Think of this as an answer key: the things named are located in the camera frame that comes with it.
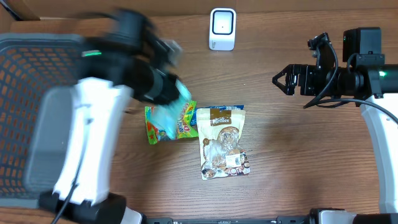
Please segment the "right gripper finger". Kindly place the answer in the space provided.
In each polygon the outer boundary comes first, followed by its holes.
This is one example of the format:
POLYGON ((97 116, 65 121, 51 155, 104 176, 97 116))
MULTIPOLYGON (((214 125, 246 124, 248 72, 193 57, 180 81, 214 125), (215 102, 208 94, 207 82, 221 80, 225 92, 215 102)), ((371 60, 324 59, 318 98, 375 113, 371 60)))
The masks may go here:
POLYGON ((291 77, 292 64, 287 65, 282 71, 272 78, 273 83, 278 83, 279 79, 285 77, 285 82, 288 83, 291 77))
POLYGON ((274 82, 274 85, 282 90, 286 95, 294 95, 294 86, 288 84, 283 84, 281 82, 274 82))

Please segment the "teal white snack packet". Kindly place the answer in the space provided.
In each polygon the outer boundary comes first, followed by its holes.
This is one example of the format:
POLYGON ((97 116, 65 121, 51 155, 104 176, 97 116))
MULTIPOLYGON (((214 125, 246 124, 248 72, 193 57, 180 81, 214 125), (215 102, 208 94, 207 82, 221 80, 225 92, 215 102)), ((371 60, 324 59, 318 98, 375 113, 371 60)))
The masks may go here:
POLYGON ((169 139, 177 137, 177 121, 181 119, 181 112, 185 105, 192 99, 188 88, 177 80, 175 84, 178 90, 178 98, 168 105, 157 105, 154 112, 148 119, 157 129, 163 130, 169 139))

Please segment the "green Haribo candy bag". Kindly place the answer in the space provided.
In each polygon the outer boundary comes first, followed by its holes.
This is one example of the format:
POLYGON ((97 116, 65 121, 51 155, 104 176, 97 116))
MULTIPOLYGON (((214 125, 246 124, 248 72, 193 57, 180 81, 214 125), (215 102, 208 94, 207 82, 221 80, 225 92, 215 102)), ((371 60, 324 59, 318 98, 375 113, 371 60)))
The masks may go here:
POLYGON ((183 138, 196 138, 198 132, 192 127, 190 122, 194 118, 194 112, 196 108, 196 101, 191 100, 186 103, 183 107, 180 117, 176 120, 175 125, 170 123, 166 124, 167 128, 175 128, 175 135, 171 138, 167 134, 167 130, 159 124, 154 125, 152 122, 152 116, 155 115, 155 106, 146 106, 144 110, 145 122, 147 126, 147 138, 149 144, 157 144, 161 141, 178 140, 183 138))

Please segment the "beige cookie pouch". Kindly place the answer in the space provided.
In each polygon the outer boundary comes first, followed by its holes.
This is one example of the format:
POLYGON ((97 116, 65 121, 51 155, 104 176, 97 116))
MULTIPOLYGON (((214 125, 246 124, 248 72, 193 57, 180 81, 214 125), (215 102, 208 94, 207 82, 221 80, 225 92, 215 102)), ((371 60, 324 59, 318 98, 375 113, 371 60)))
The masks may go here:
POLYGON ((203 180, 250 173, 246 151, 239 145, 245 118, 244 110, 197 110, 203 180))

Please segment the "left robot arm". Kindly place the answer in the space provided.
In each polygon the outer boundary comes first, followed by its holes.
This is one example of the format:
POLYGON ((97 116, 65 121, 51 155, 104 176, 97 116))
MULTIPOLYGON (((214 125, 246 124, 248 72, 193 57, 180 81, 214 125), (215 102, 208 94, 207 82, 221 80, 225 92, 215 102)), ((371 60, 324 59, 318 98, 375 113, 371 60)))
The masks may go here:
POLYGON ((72 88, 72 120, 67 153, 52 190, 39 207, 77 223, 140 224, 144 216, 126 198, 109 191, 109 176, 123 114, 131 99, 152 103, 151 120, 169 138, 192 96, 169 67, 182 48, 157 37, 143 14, 120 9, 116 28, 84 40, 78 81, 72 88))

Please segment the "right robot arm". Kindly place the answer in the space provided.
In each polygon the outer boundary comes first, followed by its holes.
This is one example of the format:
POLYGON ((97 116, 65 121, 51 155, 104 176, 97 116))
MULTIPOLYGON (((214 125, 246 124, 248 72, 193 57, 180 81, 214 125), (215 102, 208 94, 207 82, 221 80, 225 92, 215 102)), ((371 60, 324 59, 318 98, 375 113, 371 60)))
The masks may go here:
POLYGON ((397 65, 386 64, 378 27, 343 33, 343 62, 326 32, 308 40, 315 65, 290 64, 272 82, 286 95, 312 96, 304 108, 337 108, 354 103, 368 127, 379 176, 379 213, 313 208, 306 216, 279 217, 278 223, 397 223, 397 65))

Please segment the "white barcode scanner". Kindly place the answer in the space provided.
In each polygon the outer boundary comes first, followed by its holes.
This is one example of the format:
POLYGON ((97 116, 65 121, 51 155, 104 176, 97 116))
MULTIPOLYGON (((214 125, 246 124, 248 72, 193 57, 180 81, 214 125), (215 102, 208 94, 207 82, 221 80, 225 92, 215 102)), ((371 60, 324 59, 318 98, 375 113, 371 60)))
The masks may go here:
POLYGON ((236 12, 218 7, 210 13, 209 48, 215 51, 232 51, 236 40, 236 12))

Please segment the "grey plastic basket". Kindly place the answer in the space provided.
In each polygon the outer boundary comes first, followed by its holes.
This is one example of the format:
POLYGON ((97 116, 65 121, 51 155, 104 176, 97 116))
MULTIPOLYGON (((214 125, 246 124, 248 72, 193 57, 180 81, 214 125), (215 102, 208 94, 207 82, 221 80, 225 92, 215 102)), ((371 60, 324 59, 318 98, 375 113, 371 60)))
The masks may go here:
POLYGON ((1 34, 1 206, 37 208, 64 164, 76 34, 1 34))

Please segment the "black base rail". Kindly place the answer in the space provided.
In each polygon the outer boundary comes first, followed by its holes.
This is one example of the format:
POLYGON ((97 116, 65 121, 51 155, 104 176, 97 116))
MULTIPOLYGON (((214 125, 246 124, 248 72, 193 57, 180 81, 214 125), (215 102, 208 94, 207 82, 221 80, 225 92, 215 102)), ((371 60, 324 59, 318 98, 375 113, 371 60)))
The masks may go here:
POLYGON ((316 223, 308 215, 278 216, 276 218, 239 218, 239 219, 172 219, 144 217, 142 224, 311 224, 316 223))

